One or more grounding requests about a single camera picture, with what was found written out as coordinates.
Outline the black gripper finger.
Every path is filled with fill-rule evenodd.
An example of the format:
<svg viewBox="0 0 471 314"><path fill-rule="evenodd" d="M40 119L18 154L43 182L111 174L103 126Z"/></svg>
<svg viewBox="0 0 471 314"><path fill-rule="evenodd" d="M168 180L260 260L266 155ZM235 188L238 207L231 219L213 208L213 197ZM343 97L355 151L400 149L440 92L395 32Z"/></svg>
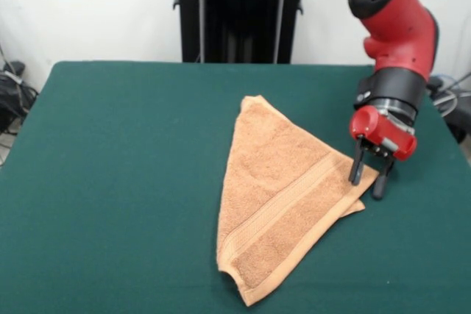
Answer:
<svg viewBox="0 0 471 314"><path fill-rule="evenodd" d="M356 186L361 181L361 175L364 168L364 136L359 135L355 142L355 153L353 164L350 169L349 182Z"/></svg>
<svg viewBox="0 0 471 314"><path fill-rule="evenodd" d="M381 200L384 196L389 175L394 167L395 159L389 158L385 161L385 165L380 170L378 177L375 180L372 189L372 198L375 200Z"/></svg>

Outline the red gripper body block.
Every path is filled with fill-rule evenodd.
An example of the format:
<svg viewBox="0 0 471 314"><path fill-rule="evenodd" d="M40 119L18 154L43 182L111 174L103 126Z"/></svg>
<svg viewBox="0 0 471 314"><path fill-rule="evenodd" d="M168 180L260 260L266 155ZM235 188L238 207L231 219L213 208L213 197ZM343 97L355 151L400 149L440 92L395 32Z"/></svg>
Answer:
<svg viewBox="0 0 471 314"><path fill-rule="evenodd" d="M358 109L350 120L351 136L361 145L381 157L407 160L417 148L413 127L405 124L388 110L366 105Z"/></svg>

